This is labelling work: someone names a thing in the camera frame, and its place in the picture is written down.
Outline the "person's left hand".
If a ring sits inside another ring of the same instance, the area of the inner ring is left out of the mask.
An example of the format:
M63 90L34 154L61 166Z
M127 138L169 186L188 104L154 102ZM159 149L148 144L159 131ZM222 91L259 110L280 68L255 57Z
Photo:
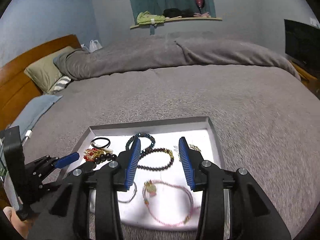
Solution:
M37 215L32 216L29 219L24 221L20 220L18 215L16 214L15 210L10 207L6 206L3 209L4 214L6 215L7 219L11 222L12 226L16 229L16 231L24 238L28 238L29 230L34 225L35 221L37 220Z

